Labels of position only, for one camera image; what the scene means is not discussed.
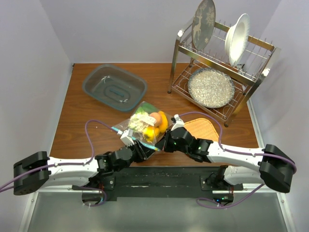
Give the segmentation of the woven bamboo tray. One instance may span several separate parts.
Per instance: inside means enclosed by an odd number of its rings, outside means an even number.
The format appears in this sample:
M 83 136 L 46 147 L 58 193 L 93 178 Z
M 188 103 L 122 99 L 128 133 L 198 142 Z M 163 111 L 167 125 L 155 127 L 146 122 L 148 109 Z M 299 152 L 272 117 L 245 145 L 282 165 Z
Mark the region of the woven bamboo tray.
M 196 138 L 212 140 L 214 142 L 219 141 L 219 135 L 208 119 L 197 118 L 185 122 L 184 127 Z

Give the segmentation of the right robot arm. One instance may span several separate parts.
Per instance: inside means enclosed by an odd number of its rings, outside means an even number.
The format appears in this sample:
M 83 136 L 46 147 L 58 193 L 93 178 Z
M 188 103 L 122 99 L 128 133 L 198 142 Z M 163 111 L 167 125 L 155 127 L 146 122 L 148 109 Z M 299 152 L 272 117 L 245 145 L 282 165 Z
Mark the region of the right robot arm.
M 228 168 L 216 176 L 215 184 L 221 190 L 248 181 L 288 193 L 296 172 L 295 162 L 275 145 L 267 144 L 265 148 L 222 145 L 196 138 L 184 127 L 167 130 L 155 147 L 168 153 L 180 151 L 196 162 L 228 163 L 245 169 L 244 177 L 229 175 Z

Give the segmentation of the green fake vegetable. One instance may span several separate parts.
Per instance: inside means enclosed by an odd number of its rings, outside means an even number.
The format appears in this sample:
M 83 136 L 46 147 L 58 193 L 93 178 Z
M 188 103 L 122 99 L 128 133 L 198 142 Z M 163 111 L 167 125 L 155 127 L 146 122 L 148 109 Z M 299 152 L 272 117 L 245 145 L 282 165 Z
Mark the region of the green fake vegetable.
M 151 114 L 151 113 L 158 112 L 158 111 L 159 110 L 154 105 L 144 101 L 138 106 L 135 113 L 136 114 L 144 114 L 144 113 Z

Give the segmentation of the clear zip top bag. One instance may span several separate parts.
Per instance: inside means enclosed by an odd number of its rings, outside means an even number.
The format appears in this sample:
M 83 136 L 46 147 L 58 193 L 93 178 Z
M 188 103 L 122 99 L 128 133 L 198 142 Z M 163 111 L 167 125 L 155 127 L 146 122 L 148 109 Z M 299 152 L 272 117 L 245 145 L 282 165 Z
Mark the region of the clear zip top bag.
M 157 143 L 173 125 L 172 116 L 144 101 L 138 105 L 130 118 L 112 126 L 118 135 L 140 141 L 145 147 L 160 151 Z

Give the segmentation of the orange fake fruit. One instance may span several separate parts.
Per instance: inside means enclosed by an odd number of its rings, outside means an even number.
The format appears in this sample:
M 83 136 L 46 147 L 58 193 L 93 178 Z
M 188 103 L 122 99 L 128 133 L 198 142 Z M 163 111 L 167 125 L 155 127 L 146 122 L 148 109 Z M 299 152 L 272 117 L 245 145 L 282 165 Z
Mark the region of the orange fake fruit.
M 160 133 L 164 133 L 169 127 L 169 122 L 163 111 L 159 111 L 158 113 L 161 115 L 161 118 L 162 118 L 161 124 L 158 126 L 158 128 L 159 128 Z

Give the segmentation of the grey reindeer plate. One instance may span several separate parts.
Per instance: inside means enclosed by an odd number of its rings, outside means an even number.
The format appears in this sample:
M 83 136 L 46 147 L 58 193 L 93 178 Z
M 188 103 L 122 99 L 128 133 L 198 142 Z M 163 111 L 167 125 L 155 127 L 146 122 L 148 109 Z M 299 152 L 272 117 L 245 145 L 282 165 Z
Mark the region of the grey reindeer plate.
M 196 50 L 203 50 L 210 42 L 216 19 L 213 0 L 203 0 L 198 6 L 192 23 L 192 43 Z

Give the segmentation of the yellow fake bell pepper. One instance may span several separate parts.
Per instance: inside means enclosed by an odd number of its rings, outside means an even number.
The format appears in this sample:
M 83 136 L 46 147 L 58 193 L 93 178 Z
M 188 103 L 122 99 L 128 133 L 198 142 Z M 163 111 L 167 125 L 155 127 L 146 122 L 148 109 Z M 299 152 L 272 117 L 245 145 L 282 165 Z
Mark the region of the yellow fake bell pepper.
M 153 127 L 153 126 L 148 126 L 143 130 L 143 137 L 144 139 L 149 142 L 155 142 L 157 137 L 160 134 L 159 128 L 158 127 Z

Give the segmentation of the metal dish rack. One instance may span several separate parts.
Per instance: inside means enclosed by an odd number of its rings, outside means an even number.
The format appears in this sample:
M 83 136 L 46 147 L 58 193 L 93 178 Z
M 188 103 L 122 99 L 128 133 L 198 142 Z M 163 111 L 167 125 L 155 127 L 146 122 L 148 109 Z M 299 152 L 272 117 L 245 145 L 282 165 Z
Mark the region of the metal dish rack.
M 193 46 L 192 29 L 189 20 L 176 37 L 168 93 L 177 92 L 228 127 L 268 76 L 281 49 L 250 36 L 240 63 L 233 67 L 225 54 L 228 26 L 216 22 L 202 50 Z

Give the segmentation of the clear glass container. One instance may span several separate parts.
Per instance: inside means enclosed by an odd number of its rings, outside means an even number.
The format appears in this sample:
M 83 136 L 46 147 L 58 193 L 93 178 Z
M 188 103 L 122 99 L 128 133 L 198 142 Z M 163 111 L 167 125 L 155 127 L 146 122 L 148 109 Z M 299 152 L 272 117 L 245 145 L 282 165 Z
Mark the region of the clear glass container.
M 88 75 L 82 89 L 90 97 L 115 110 L 129 112 L 145 95 L 147 83 L 118 66 L 103 64 Z

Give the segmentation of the white bowl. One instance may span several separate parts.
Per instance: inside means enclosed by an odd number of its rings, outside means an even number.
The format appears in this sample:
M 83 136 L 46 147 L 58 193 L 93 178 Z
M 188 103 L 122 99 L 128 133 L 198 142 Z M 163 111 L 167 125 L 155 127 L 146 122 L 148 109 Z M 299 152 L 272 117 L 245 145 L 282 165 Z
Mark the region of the white bowl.
M 225 52 L 231 67 L 238 65 L 248 43 L 250 17 L 242 14 L 235 25 L 229 28 L 225 38 Z

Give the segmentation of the aluminium frame rail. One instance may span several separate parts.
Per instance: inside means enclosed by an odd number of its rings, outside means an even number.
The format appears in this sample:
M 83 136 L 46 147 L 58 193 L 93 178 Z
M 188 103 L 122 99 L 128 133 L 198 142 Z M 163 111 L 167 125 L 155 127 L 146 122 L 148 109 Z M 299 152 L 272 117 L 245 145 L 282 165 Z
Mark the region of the aluminium frame rail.
M 36 206 L 36 202 L 37 202 L 37 199 L 38 199 L 38 196 L 39 196 L 40 193 L 62 193 L 62 192 L 68 193 L 70 191 L 72 191 L 72 188 L 70 188 L 69 186 L 64 186 L 64 187 L 55 186 L 55 187 L 48 187 L 48 188 L 45 188 L 45 189 L 38 190 L 35 193 L 31 193 L 29 195 L 28 200 L 27 200 L 26 207 L 25 207 L 23 217 L 21 219 L 21 223 L 20 223 L 18 231 L 19 232 L 27 232 L 28 231 L 28 228 L 29 228 L 29 225 L 30 225 L 30 222 L 31 222 L 31 218 L 32 218 L 32 215 L 33 215 L 33 212 L 34 212 L 34 208 Z

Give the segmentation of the white fake cauliflower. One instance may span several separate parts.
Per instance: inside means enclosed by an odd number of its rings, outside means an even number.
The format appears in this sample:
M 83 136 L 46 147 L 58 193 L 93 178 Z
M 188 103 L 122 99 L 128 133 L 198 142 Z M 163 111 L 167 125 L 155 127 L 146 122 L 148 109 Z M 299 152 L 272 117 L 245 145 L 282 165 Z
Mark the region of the white fake cauliflower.
M 148 126 L 154 126 L 155 119 L 150 117 L 148 113 L 134 114 L 129 119 L 128 127 L 134 132 L 142 133 Z

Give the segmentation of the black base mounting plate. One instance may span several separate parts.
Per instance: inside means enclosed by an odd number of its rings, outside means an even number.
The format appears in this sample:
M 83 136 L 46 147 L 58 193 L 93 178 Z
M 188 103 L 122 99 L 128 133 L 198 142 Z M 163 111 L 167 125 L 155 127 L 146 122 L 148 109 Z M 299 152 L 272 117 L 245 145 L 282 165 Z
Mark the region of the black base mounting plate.
M 223 182 L 225 166 L 221 167 L 128 167 L 110 176 L 101 174 L 73 190 L 101 189 L 108 201 L 120 197 L 198 198 L 213 197 L 213 191 L 243 190 L 242 184 Z

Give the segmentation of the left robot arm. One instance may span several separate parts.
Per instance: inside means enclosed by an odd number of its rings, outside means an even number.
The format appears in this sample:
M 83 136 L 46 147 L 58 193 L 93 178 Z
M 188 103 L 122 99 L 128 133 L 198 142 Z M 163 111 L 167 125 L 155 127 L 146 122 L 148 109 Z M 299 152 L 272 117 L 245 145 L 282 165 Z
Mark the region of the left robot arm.
M 61 160 L 40 151 L 14 164 L 14 195 L 27 195 L 41 188 L 61 185 L 96 189 L 104 177 L 133 162 L 144 162 L 156 151 L 158 148 L 139 141 L 89 159 Z

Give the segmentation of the speckled blue rimmed plate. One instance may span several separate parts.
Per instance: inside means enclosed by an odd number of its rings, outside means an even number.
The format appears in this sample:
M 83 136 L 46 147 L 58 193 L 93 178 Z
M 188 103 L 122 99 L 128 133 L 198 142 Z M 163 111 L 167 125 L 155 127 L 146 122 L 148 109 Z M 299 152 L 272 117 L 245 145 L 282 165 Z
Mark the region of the speckled blue rimmed plate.
M 206 108 L 221 108 L 235 95 L 232 78 L 214 68 L 196 70 L 188 80 L 188 92 L 193 100 Z

